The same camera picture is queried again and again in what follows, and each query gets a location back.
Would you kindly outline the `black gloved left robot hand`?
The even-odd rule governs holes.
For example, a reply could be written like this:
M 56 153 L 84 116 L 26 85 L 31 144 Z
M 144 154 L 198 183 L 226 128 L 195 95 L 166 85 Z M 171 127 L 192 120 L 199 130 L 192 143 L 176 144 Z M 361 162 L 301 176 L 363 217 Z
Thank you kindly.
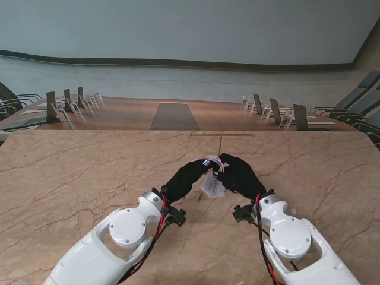
M 185 197 L 198 179 L 210 169 L 219 170 L 220 165 L 210 159 L 193 160 L 181 167 L 161 188 L 167 204 L 172 204 Z

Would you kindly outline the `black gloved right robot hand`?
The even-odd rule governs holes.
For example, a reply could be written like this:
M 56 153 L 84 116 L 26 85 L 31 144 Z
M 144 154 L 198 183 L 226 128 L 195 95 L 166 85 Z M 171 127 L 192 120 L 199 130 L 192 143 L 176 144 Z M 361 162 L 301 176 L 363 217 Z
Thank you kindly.
M 250 200 L 259 194 L 266 193 L 265 186 L 246 161 L 227 153 L 222 153 L 219 158 L 227 166 L 224 168 L 224 172 L 214 172 L 214 176 L 227 190 L 239 193 Z

